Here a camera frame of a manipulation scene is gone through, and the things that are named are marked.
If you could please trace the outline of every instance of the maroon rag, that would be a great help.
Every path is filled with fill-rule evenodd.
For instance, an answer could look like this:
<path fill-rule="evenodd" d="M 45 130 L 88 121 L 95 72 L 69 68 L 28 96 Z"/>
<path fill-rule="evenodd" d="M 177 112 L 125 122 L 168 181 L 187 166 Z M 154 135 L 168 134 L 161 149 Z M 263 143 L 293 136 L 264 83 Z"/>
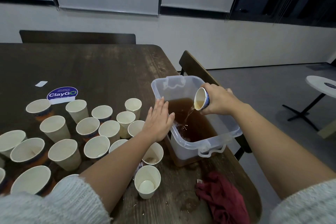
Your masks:
<path fill-rule="evenodd" d="M 210 172 L 203 182 L 196 184 L 196 195 L 208 203 L 215 223 L 250 223 L 242 195 L 223 175 Z"/>

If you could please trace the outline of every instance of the gray floor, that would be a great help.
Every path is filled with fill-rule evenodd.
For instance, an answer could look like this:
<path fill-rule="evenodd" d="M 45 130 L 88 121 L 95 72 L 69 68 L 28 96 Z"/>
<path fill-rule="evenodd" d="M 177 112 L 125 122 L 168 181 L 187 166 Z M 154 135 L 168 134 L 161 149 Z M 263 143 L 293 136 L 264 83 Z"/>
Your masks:
<path fill-rule="evenodd" d="M 212 70 L 211 75 L 225 88 L 245 103 L 249 103 L 266 119 L 317 156 L 336 171 L 336 140 L 324 140 L 302 119 L 288 122 L 293 113 L 284 107 L 286 104 L 302 111 L 320 94 L 310 87 L 305 78 L 317 75 L 336 81 L 336 68 L 322 64 L 325 70 L 314 71 L 311 65 L 288 65 L 256 68 Z M 336 119 L 336 99 L 325 96 L 310 111 L 309 119 L 322 128 Z M 235 153 L 237 142 L 229 145 Z M 263 214 L 259 223 L 269 223 L 272 209 L 280 203 L 279 197 L 267 181 L 253 154 L 244 154 L 240 164 L 259 191 Z"/>

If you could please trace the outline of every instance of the chair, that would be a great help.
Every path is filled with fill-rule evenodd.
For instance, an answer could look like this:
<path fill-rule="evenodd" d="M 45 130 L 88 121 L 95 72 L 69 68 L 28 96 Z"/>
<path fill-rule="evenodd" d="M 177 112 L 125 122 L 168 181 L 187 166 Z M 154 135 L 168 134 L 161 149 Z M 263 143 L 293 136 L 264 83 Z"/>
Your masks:
<path fill-rule="evenodd" d="M 208 73 L 208 71 L 188 52 L 184 51 L 179 64 L 182 67 L 181 75 L 186 72 L 188 75 L 195 75 L 204 82 L 219 85 L 219 83 Z M 244 152 L 251 153 L 252 150 L 247 143 L 245 136 L 241 135 L 235 138 L 240 145 L 240 149 L 234 154 L 237 160 L 240 160 Z"/>
<path fill-rule="evenodd" d="M 23 43 L 136 44 L 135 34 L 20 30 Z"/>

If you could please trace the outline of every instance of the dark wooden table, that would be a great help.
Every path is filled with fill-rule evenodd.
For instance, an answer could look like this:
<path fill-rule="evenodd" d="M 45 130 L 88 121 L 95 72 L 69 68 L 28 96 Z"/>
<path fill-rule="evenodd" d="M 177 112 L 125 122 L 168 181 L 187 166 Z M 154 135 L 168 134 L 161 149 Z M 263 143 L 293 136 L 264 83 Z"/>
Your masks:
<path fill-rule="evenodd" d="M 113 120 L 125 111 L 127 99 L 141 99 L 140 119 L 145 120 L 155 101 L 151 82 L 178 74 L 162 49 L 155 45 L 0 44 L 0 59 L 0 134 L 21 129 L 28 138 L 43 138 L 48 147 L 52 141 L 25 112 L 31 101 L 46 98 L 58 87 L 72 86 L 78 89 L 77 99 L 86 100 L 89 113 L 96 106 L 109 105 L 113 108 Z M 39 81 L 48 83 L 41 88 L 34 86 Z M 52 162 L 50 168 L 57 181 L 91 165 L 83 156 L 84 142 L 77 135 L 76 124 L 65 105 L 54 105 L 55 114 L 65 117 L 71 138 L 80 145 L 83 163 L 70 173 Z M 162 177 L 160 187 L 151 199 L 142 200 L 131 182 L 111 214 L 115 223 L 212 223 L 206 203 L 199 201 L 194 192 L 196 179 L 212 170 L 224 174 L 237 187 L 251 222 L 258 222 L 262 212 L 260 196 L 228 148 L 223 154 L 176 167 L 164 141 L 161 145 L 164 157 L 157 166 Z M 23 172 L 22 167 L 9 160 L 5 169 L 14 179 Z"/>

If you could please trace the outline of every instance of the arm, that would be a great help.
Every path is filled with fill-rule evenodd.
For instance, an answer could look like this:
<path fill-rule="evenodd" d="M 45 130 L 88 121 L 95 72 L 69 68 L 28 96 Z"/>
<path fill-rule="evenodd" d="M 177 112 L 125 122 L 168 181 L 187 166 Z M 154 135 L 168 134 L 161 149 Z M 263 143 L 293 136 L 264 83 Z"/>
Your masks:
<path fill-rule="evenodd" d="M 148 111 L 143 129 L 135 137 L 107 154 L 80 174 L 102 199 L 110 213 L 124 194 L 148 148 L 161 141 L 173 125 L 175 114 L 168 114 L 168 102 L 157 100 Z"/>
<path fill-rule="evenodd" d="M 336 173 L 280 131 L 230 89 L 210 85 L 210 105 L 202 114 L 232 115 L 275 192 L 282 199 L 314 184 L 335 179 Z"/>

